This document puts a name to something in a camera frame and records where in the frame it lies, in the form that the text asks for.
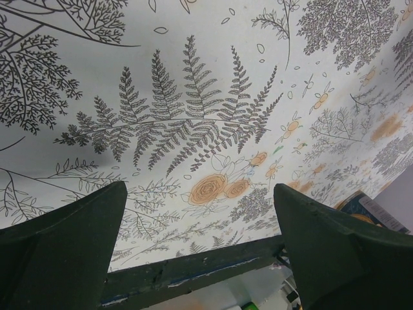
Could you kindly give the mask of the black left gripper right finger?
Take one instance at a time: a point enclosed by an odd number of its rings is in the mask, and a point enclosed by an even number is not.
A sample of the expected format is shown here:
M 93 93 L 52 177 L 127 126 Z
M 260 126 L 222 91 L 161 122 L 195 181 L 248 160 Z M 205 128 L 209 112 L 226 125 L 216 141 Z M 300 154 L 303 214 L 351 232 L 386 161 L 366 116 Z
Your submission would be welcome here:
M 304 309 L 412 309 L 412 236 L 319 203 L 288 185 L 274 207 Z

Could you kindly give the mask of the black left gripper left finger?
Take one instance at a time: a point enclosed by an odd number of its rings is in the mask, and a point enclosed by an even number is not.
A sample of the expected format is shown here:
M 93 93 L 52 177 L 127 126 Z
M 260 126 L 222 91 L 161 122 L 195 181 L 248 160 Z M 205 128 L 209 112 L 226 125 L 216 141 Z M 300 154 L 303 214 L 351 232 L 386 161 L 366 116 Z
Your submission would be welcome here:
M 126 197 L 115 181 L 1 229 L 1 309 L 96 309 Z

